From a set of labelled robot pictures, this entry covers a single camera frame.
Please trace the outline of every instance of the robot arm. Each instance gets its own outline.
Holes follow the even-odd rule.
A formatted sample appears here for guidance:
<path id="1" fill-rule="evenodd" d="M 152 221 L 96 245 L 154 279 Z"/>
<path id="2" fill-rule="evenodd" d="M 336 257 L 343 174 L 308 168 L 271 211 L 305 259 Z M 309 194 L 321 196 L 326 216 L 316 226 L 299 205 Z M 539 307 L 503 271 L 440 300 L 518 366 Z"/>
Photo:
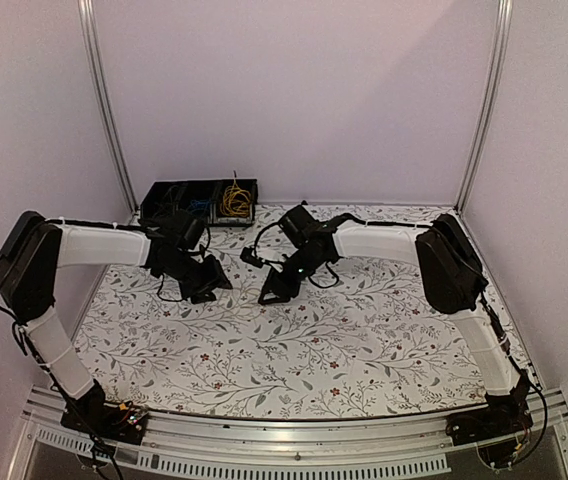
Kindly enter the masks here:
<path id="1" fill-rule="evenodd" d="M 284 262 L 273 266 L 273 262 L 257 257 L 256 245 L 242 252 L 242 259 L 254 266 L 271 264 L 261 304 L 295 298 L 304 279 L 341 257 L 385 258 L 418 265 L 428 303 L 449 315 L 457 326 L 487 392 L 488 407 L 448 418 L 447 433 L 453 442 L 486 440 L 532 426 L 526 404 L 528 377 L 510 356 L 508 338 L 483 296 L 488 281 L 482 275 L 480 259 L 454 217 L 441 215 L 432 225 L 367 223 L 350 214 L 319 222 L 299 205 L 277 225 L 297 248 Z"/>
<path id="2" fill-rule="evenodd" d="M 0 251 L 0 295 L 24 344 L 51 375 L 67 402 L 68 428 L 129 443 L 140 443 L 144 411 L 105 403 L 102 387 L 82 364 L 55 309 L 57 269 L 70 265 L 120 264 L 149 268 L 175 278 L 184 300 L 213 300 L 215 288 L 231 288 L 212 255 L 189 252 L 205 229 L 186 212 L 171 220 L 118 226 L 45 220 L 25 212 Z"/>

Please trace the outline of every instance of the yellow wire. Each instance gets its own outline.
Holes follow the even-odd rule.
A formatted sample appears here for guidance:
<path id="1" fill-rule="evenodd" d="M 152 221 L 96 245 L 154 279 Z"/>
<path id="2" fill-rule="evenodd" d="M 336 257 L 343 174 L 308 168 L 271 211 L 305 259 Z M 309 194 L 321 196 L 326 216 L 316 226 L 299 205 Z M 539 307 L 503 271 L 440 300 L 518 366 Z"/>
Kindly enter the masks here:
<path id="1" fill-rule="evenodd" d="M 246 218 L 251 214 L 251 193 L 237 184 L 237 178 L 224 190 L 220 212 L 226 217 Z"/>

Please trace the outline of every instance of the light purple wall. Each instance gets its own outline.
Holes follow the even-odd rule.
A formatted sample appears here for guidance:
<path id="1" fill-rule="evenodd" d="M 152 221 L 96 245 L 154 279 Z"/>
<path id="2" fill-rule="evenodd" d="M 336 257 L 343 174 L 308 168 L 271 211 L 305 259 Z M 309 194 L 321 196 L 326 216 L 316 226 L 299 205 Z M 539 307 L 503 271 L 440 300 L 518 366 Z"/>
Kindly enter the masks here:
<path id="1" fill-rule="evenodd" d="M 138 196 L 237 169 L 263 201 L 454 203 L 497 4 L 96 2 Z"/>
<path id="2" fill-rule="evenodd" d="M 19 214 L 124 220 L 77 2 L 0 1 L 0 246 Z M 60 312 L 72 323 L 96 271 L 65 272 Z M 0 313 L 0 477 L 36 374 Z"/>
<path id="3" fill-rule="evenodd" d="M 515 2 L 466 217 L 547 386 L 568 401 L 568 2 Z"/>

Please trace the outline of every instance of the white floral surface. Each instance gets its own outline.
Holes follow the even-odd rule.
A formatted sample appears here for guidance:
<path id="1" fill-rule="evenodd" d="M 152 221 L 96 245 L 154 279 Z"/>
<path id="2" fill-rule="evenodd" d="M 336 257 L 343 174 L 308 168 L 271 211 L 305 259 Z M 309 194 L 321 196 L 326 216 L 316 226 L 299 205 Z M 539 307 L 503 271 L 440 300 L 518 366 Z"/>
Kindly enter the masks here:
<path id="1" fill-rule="evenodd" d="M 459 332 L 423 296 L 417 267 L 342 259 L 340 284 L 304 282 L 285 305 L 260 306 L 268 273 L 239 259 L 244 245 L 290 207 L 260 206 L 249 229 L 213 229 L 211 251 L 233 290 L 212 303 L 166 303 L 142 268 L 113 266 L 75 346 L 113 400 L 154 409 L 262 418 L 336 418 L 427 412 L 478 403 L 479 371 Z M 363 219 L 428 222 L 437 207 L 308 207 L 318 219 L 349 211 Z M 277 229 L 266 252 L 291 252 Z M 330 283 L 318 274 L 318 282 Z M 177 283 L 163 295 L 179 298 Z M 488 297 L 509 331 L 515 358 L 528 363 L 491 285 Z"/>

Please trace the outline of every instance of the black storage box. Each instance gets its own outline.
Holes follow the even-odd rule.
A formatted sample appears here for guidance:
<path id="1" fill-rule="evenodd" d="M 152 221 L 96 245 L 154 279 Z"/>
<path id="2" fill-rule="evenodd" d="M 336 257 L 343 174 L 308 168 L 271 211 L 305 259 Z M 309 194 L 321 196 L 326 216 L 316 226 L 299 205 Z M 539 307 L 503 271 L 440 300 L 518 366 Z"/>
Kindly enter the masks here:
<path id="1" fill-rule="evenodd" d="M 177 182 L 155 182 L 140 208 L 141 218 L 166 218 L 177 210 L 186 210 L 211 226 L 247 227 L 255 222 L 257 203 L 257 180 L 237 179 L 240 188 L 251 195 L 248 217 L 227 217 L 220 210 L 220 202 L 233 179 L 188 180 Z"/>

